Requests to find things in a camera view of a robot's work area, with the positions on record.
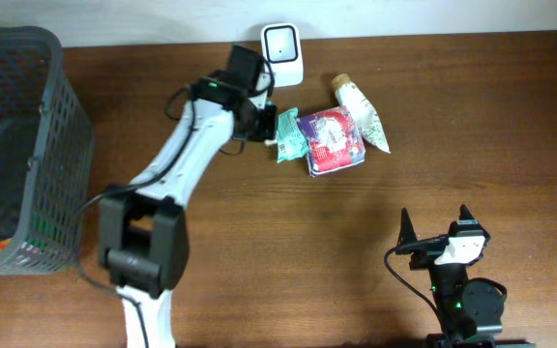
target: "packaging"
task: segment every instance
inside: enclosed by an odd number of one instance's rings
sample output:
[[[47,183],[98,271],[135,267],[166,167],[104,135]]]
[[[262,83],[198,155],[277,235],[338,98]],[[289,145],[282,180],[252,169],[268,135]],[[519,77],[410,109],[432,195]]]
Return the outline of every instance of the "packaging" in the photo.
[[[278,116],[277,163],[281,163],[284,160],[299,159],[308,152],[307,140],[298,129],[296,118],[298,118],[297,107],[289,109]]]
[[[365,144],[345,106],[297,120],[308,141],[308,173],[312,177],[365,161]]]
[[[379,120],[377,111],[363,92],[352,82],[347,73],[335,77],[332,84],[338,104],[347,106],[363,138],[389,154],[391,150],[388,147],[382,122]]]

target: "basket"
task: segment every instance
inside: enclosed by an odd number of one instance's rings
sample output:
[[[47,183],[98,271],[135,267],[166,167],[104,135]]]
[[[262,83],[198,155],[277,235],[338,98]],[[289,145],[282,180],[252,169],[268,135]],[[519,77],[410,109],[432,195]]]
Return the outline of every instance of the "basket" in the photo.
[[[38,27],[0,28],[0,275],[50,274],[73,262],[94,134],[62,71],[62,47]]]

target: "wooden surface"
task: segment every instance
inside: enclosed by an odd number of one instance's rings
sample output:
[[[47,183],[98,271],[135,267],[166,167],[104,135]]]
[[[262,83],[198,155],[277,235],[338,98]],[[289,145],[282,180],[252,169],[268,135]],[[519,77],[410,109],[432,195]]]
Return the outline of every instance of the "wooden surface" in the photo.
[[[188,210],[191,260],[175,289],[184,347],[329,347],[438,331],[388,274],[400,209],[421,238],[467,204],[491,234],[469,270],[509,288],[501,338],[557,347],[557,32],[305,41],[305,81],[279,110],[333,107],[349,73],[377,107],[391,155],[310,178],[302,160],[250,144],[217,156]],[[65,70],[95,127],[90,193],[142,170],[173,129],[161,115],[182,84],[223,67],[229,44],[67,49]],[[85,222],[88,272],[94,210]],[[419,289],[426,273],[392,264]],[[77,280],[0,277],[0,347],[122,347],[120,303]]]

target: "white wall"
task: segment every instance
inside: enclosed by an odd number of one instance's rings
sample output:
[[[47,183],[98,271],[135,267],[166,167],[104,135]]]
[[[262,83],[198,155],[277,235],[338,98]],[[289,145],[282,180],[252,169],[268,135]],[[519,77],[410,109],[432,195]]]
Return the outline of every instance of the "white wall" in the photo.
[[[0,0],[0,25],[39,25],[65,46],[557,29],[557,0]]]

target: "small robot arm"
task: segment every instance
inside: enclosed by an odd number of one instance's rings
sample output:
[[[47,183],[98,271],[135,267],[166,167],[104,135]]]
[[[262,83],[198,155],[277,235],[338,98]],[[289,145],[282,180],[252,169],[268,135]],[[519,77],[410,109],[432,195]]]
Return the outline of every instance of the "small robot arm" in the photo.
[[[275,138],[277,109],[266,102],[273,87],[268,62],[234,45],[226,71],[187,88],[180,122],[150,165],[101,201],[99,262],[125,299],[129,348],[175,347],[171,293],[189,259],[185,210],[192,191],[230,139]],[[134,224],[142,218],[153,221],[151,231]]]
[[[502,314],[507,289],[486,278],[468,278],[467,268],[483,258],[490,240],[468,208],[461,205],[459,219],[453,221],[448,234],[418,240],[412,221],[403,208],[401,227],[395,247],[384,256],[393,276],[425,300],[440,322],[442,333],[426,338],[427,348],[535,348],[522,342],[496,342],[502,332]],[[410,255],[410,270],[427,270],[434,303],[403,280],[391,267],[388,257]]]

